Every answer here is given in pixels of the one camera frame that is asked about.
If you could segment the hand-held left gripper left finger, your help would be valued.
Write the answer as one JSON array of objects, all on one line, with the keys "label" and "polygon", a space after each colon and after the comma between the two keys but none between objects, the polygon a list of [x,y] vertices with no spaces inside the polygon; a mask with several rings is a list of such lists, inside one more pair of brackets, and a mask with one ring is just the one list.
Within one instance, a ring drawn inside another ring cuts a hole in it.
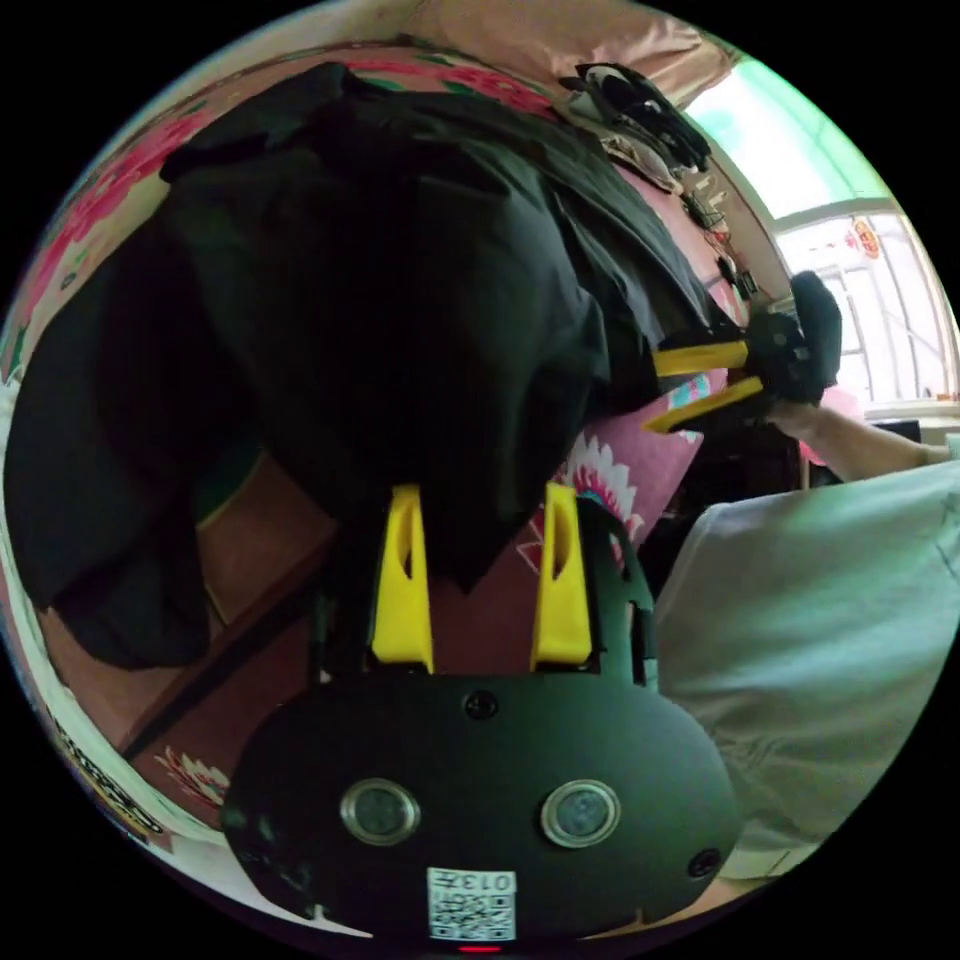
[{"label": "hand-held left gripper left finger", "polygon": [[370,650],[386,666],[434,670],[420,492],[394,489],[386,515]]}]

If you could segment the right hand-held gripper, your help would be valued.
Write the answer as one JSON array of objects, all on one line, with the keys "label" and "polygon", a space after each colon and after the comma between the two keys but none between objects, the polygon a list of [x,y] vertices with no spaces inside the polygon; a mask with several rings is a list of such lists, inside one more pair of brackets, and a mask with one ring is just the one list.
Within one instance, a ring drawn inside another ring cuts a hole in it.
[{"label": "right hand-held gripper", "polygon": [[755,315],[745,340],[658,350],[652,355],[659,378],[741,369],[752,376],[716,394],[648,420],[644,429],[666,435],[703,432],[716,414],[764,393],[770,401],[817,406],[825,391],[825,326],[814,316],[767,312]]}]

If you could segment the person's right hand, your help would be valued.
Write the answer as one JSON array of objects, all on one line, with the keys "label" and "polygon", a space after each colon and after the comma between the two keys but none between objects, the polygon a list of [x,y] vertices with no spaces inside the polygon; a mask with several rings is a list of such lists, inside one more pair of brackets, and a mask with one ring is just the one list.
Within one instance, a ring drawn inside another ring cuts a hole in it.
[{"label": "person's right hand", "polygon": [[813,449],[818,440],[821,415],[818,406],[778,400],[766,415],[766,422],[785,436]]}]

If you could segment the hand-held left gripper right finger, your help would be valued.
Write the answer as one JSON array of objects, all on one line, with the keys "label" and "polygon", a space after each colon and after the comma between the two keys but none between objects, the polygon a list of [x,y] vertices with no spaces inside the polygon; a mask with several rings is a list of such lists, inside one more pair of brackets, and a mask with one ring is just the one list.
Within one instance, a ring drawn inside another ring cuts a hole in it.
[{"label": "hand-held left gripper right finger", "polygon": [[592,654],[590,608],[576,491],[551,483],[543,507],[543,543],[530,668],[583,667]]}]

